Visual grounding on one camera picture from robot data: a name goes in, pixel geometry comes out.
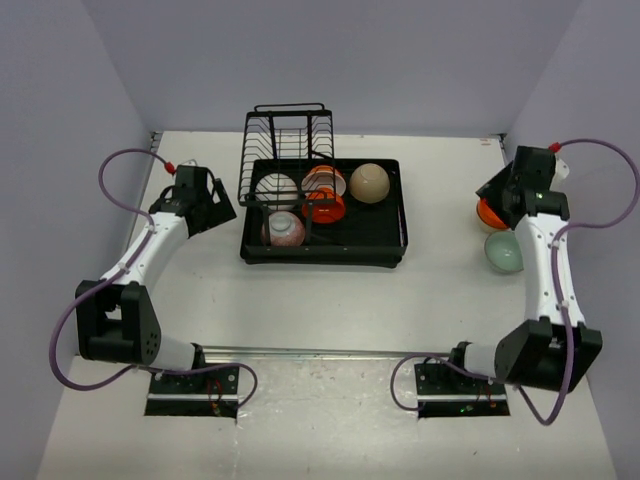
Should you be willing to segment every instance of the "black tray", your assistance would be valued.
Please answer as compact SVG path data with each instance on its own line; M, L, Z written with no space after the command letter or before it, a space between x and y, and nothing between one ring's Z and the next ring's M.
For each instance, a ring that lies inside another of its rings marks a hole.
M365 163L376 163L389 175L389 195L382 202L367 205L347 191L343 196L347 209L344 218L329 225L314 223L310 241L300 247L265 246L260 238L260 230L265 212L268 211L262 207L248 207L240 256L250 265L304 263L396 267L408 245L400 166L396 160L335 159L335 166L347 184L354 170ZM300 186L302 178L299 178L301 174L297 165L293 161L288 168L285 160L259 160L254 169L256 178L252 182L257 182L259 177L270 171L277 171L290 176ZM306 225L299 207L291 212Z

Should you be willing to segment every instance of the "black mounting plate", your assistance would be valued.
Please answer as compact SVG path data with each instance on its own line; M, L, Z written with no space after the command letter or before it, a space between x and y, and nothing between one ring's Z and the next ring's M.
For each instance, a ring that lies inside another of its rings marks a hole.
M414 369L418 418L510 415L504 385L465 377L436 362Z
M145 416L238 417L238 367L151 377Z

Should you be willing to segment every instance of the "white table surface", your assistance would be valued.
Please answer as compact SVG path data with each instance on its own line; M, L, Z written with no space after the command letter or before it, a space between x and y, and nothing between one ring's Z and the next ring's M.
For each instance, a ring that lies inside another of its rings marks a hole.
M465 339L497 341L522 321L524 279L488 267L474 218L475 190L503 166L497 140L335 137L337 157L400 162L409 246L396 269L246 265L241 147L239 133L162 138L158 153L209 167L238 214L190 239L167 266L152 294L163 332L203 345L448 351ZM142 205L170 183L158 162Z
M473 192L502 165L496 140L336 136L341 157L400 161L409 249L386 270L245 265L241 138L162 139L165 158L195 158L221 177L240 217L171 260L152 295L163 331L205 345L447 351L463 339L497 340L521 322L523 279L489 270L473 223ZM143 206L170 181L154 168ZM309 289L316 303L296 294ZM260 386L237 425L144 417L143 373L98 392L65 391L39 478L615 478L586 381L548 428L511 391L511 417L417 422L391 402L392 360L248 361ZM88 382L114 369L77 358L71 375ZM415 404L411 372L408 364L398 390ZM250 379L240 380L246 392ZM552 393L531 393L550 409Z

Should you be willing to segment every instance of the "light green bowl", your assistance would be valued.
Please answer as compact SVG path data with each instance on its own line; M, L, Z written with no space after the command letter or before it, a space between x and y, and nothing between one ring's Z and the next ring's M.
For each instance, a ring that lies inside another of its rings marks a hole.
M489 235L484 242L484 254L497 272L517 273L524 269L518 240L510 230Z

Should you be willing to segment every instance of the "beige bowl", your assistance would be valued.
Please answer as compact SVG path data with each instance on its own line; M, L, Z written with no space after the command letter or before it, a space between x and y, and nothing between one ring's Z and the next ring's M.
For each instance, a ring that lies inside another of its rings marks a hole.
M349 191L363 203L378 203L389 194L389 175L380 165L365 163L351 175Z

